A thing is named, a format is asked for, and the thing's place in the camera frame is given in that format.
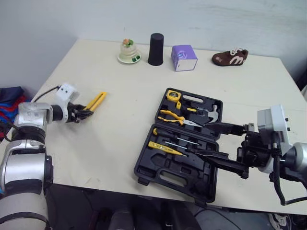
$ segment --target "white wall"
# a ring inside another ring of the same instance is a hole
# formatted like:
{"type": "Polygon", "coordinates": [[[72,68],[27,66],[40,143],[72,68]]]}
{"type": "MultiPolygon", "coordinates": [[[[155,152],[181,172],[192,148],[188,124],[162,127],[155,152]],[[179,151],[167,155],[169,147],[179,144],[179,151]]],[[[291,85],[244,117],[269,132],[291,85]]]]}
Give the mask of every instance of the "white wall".
{"type": "Polygon", "coordinates": [[[34,93],[76,38],[280,57],[293,76],[307,67],[306,0],[0,0],[0,87],[34,93]]]}

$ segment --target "black cylinder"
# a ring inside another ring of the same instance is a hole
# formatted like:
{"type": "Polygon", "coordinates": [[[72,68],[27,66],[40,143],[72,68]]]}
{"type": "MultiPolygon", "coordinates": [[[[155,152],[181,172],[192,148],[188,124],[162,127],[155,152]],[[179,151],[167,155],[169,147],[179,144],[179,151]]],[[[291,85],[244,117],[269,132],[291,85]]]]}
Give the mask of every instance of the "black cylinder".
{"type": "Polygon", "coordinates": [[[160,66],[163,63],[163,43],[163,34],[155,33],[150,36],[148,63],[152,66],[160,66]]]}
{"type": "Polygon", "coordinates": [[[21,126],[19,130],[12,132],[12,141],[14,140],[36,140],[45,143],[46,134],[41,128],[35,126],[21,126]]]}
{"type": "Polygon", "coordinates": [[[52,121],[60,121],[63,119],[63,111],[61,109],[61,107],[57,104],[53,104],[52,105],[52,109],[53,109],[53,118],[52,121]]]}

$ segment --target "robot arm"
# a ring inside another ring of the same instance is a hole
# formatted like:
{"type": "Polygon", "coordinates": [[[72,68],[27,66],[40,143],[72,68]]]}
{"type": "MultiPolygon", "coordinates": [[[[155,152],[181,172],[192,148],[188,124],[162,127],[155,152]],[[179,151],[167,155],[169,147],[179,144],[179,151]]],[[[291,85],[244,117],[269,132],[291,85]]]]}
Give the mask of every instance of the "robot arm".
{"type": "Polygon", "coordinates": [[[75,122],[93,114],[74,105],[77,91],[63,84],[56,93],[56,105],[21,103],[0,166],[0,230],[46,230],[48,222],[44,191],[53,181],[52,158],[47,155],[47,124],[75,122]]]}
{"type": "Polygon", "coordinates": [[[198,151],[191,149],[204,161],[213,166],[237,173],[241,178],[248,178],[249,167],[257,167],[263,173],[269,173],[274,182],[275,191],[281,205],[288,205],[307,200],[307,197],[285,201],[280,188],[280,178],[301,182],[307,189],[307,143],[289,143],[281,105],[258,111],[258,130],[254,132],[254,124],[233,125],[215,122],[205,125],[206,128],[222,134],[241,136],[246,134],[241,147],[237,149],[237,159],[232,161],[228,154],[216,151],[198,151]]]}

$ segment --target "pliers handle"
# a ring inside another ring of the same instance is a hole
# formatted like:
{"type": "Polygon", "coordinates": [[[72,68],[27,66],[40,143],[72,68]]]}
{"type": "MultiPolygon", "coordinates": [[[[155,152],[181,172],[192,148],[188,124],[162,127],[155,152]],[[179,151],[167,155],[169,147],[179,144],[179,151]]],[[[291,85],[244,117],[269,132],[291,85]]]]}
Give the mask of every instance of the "pliers handle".
{"type": "Polygon", "coordinates": [[[172,111],[163,110],[163,109],[160,110],[160,113],[171,115],[173,118],[175,118],[175,120],[168,120],[168,119],[165,119],[165,118],[159,116],[158,119],[160,119],[160,120],[163,120],[163,121],[166,121],[166,122],[178,122],[178,123],[180,123],[181,126],[184,124],[185,118],[183,116],[178,116],[177,114],[173,113],[172,111]]]}

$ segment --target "toolbox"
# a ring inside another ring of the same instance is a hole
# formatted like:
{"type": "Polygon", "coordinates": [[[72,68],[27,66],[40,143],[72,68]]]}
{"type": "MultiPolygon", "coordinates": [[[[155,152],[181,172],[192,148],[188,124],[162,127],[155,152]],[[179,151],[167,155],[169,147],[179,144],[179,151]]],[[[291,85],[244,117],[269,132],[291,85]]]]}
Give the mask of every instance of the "toolbox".
{"type": "Polygon", "coordinates": [[[195,152],[219,150],[220,134],[203,125],[220,122],[222,111],[220,100],[168,88],[134,168],[138,182],[175,189],[201,207],[213,202],[217,168],[195,152]]]}

